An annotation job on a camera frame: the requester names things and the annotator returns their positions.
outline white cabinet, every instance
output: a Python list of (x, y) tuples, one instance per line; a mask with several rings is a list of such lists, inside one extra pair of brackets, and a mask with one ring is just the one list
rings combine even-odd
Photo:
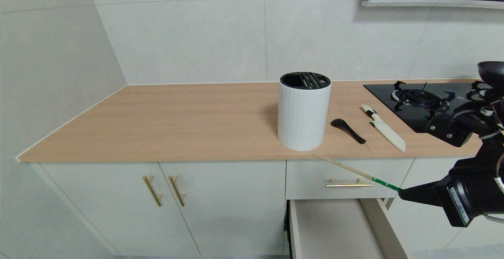
[[(413, 158), (407, 159), (355, 159), (338, 160), (342, 164), (400, 185), (408, 172)], [(352, 186), (361, 178), (368, 184)], [(351, 171), (322, 160), (288, 160), (286, 199), (337, 199), (337, 198), (392, 198), (395, 191)], [(337, 187), (332, 184), (349, 184)]]
[(281, 255), (285, 161), (162, 163), (202, 255)]
[(477, 216), (467, 228), (462, 229), (447, 248), (504, 243), (503, 234), (504, 224), (488, 221), (484, 216)]
[[(441, 180), (455, 162), (465, 157), (418, 157), (408, 172), (402, 188)], [(389, 215), (404, 236), (410, 250), (445, 248), (461, 231), (452, 227), (442, 207), (394, 198)]]
[(199, 255), (158, 163), (42, 166), (121, 254)]

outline black spoon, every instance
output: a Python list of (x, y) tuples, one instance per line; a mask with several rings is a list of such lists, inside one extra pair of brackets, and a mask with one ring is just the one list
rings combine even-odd
[(350, 134), (357, 142), (360, 144), (366, 143), (366, 140), (360, 137), (350, 126), (346, 123), (345, 120), (341, 118), (337, 118), (333, 121), (331, 121), (331, 126), (340, 128), (343, 131), (346, 131), (348, 134)]

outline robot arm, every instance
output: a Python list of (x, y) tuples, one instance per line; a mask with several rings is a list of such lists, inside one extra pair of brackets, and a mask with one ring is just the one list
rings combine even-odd
[(458, 160), (443, 179), (399, 191), (403, 200), (443, 207), (450, 224), (467, 227), (480, 215), (500, 222), (489, 214), (504, 214), (504, 135), (497, 122), (504, 122), (504, 101), (491, 104), (483, 114), (460, 110), (453, 115), (439, 115), (430, 123), (430, 134), (454, 146), (462, 146), (476, 133), (482, 140), (475, 157)]

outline black stovetop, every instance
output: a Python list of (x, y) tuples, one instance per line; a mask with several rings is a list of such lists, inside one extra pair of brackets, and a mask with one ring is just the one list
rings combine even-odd
[[(426, 132), (428, 122), (435, 115), (442, 113), (452, 114), (455, 111), (463, 109), (480, 110), (482, 106), (489, 105), (489, 101), (486, 101), (483, 95), (485, 89), (489, 89), (490, 87), (484, 83), (402, 83), (399, 86), (380, 84), (364, 85), (364, 87), (392, 110), (412, 130), (418, 133)], [(398, 88), (401, 90), (418, 90), (416, 92), (421, 93), (420, 96), (425, 96), (425, 92), (427, 92), (426, 94), (435, 94), (445, 106), (439, 106), (437, 109), (427, 109), (405, 102), (398, 102), (392, 96), (392, 93)]]

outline label sticker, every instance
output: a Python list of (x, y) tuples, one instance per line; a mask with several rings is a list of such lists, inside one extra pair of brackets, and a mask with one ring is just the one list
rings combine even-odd
[(467, 216), (466, 209), (464, 209), (464, 206), (457, 195), (457, 191), (455, 191), (453, 187), (450, 188), (450, 194), (452, 195), (453, 201), (455, 201), (455, 205), (457, 205), (457, 210), (459, 210), (459, 214), (462, 216), (462, 219), (464, 219), (465, 223), (468, 223), (469, 217)]

